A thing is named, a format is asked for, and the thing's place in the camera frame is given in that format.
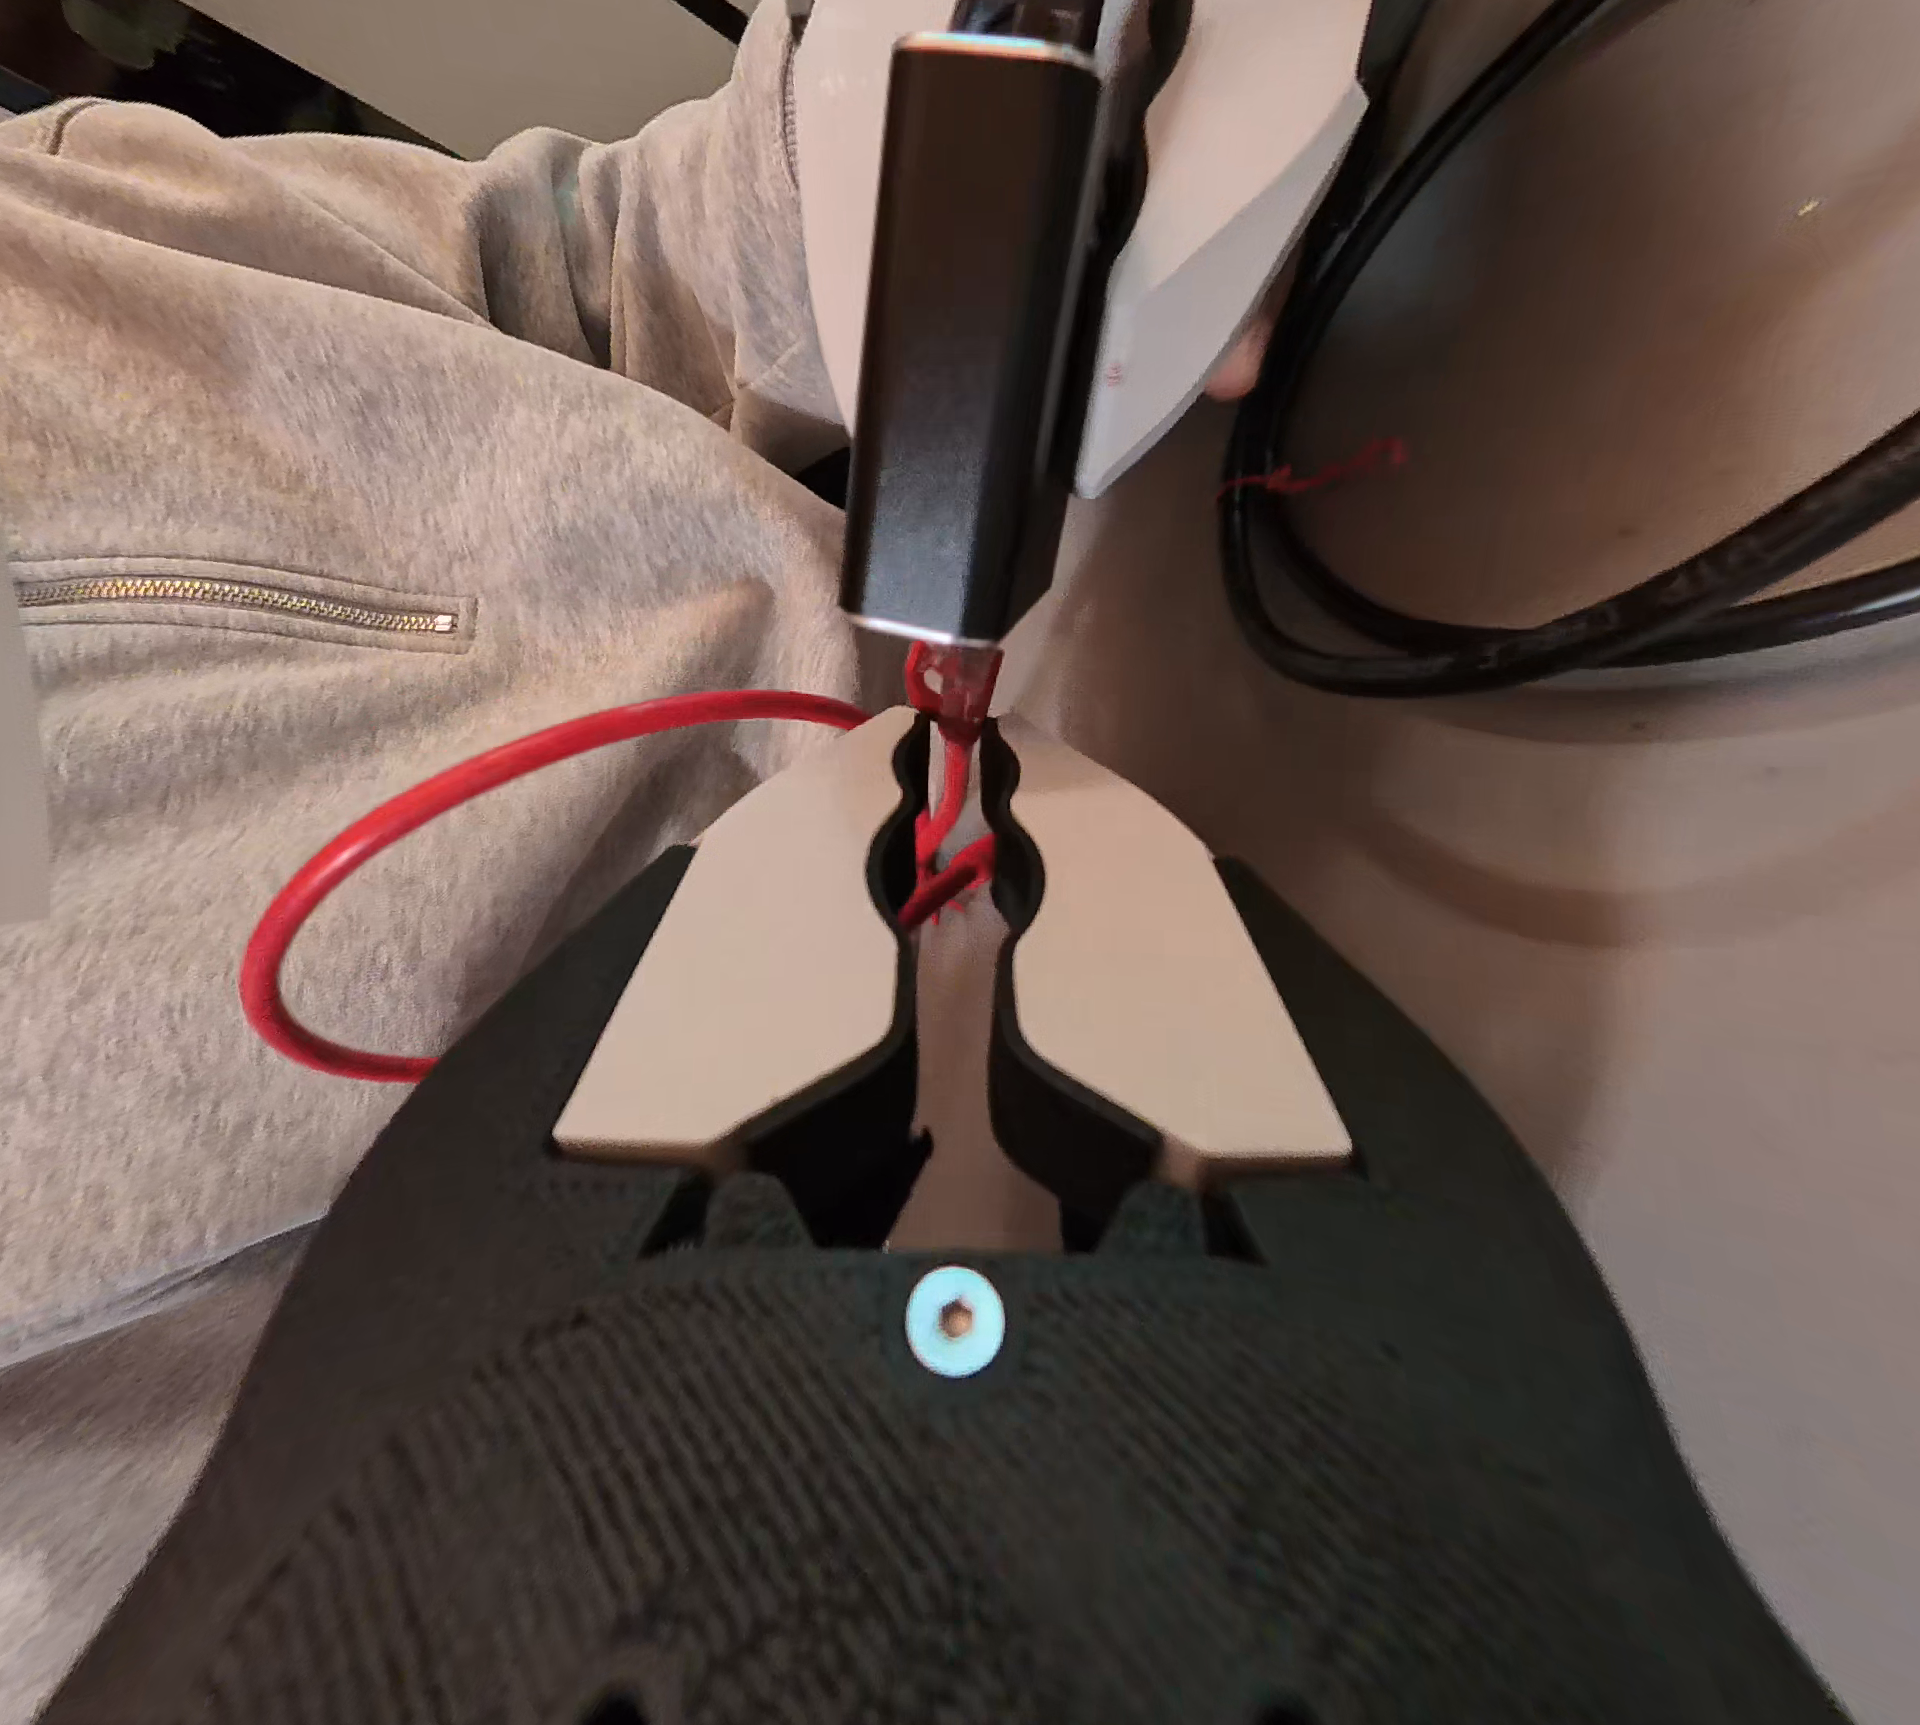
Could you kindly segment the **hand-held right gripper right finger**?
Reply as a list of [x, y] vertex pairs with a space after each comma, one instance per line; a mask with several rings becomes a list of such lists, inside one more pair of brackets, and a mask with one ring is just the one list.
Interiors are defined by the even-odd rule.
[[1132, 780], [1020, 719], [979, 741], [998, 1150], [1094, 1248], [1142, 1185], [1201, 1203], [1338, 1175], [1353, 1136], [1228, 879]]

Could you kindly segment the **black network splitter box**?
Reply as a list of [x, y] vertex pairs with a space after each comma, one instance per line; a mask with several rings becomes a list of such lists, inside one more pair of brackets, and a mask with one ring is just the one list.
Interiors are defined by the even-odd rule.
[[988, 650], [1037, 598], [1101, 81], [1063, 43], [911, 32], [883, 96], [840, 605]]

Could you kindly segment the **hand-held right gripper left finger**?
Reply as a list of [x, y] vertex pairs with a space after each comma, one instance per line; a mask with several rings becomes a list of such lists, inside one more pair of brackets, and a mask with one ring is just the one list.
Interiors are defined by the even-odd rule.
[[893, 707], [745, 795], [555, 946], [605, 968], [548, 1146], [773, 1178], [808, 1229], [890, 1229], [921, 1173], [913, 955], [921, 719]]

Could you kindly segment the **person's left forearm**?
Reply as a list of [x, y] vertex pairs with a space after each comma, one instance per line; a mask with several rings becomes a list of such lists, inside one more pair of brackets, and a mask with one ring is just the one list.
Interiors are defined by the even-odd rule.
[[848, 445], [805, 274], [786, 0], [727, 79], [617, 142], [527, 128], [462, 166], [456, 294], [802, 474]]

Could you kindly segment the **red twist tie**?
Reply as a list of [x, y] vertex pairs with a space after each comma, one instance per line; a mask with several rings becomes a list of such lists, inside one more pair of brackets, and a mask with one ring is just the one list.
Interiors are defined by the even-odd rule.
[[1213, 498], [1223, 502], [1237, 493], [1273, 498], [1305, 498], [1365, 480], [1401, 467], [1408, 460], [1405, 443], [1398, 436], [1379, 436], [1358, 447], [1351, 454], [1308, 468], [1293, 464], [1262, 467], [1225, 478]]

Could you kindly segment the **person's left hand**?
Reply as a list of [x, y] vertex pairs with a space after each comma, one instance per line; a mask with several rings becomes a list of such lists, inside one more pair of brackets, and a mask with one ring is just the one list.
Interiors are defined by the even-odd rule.
[[1279, 313], [1273, 305], [1260, 305], [1242, 322], [1230, 347], [1223, 348], [1204, 383], [1204, 394], [1213, 402], [1237, 402], [1256, 387], [1270, 345], [1273, 342]]

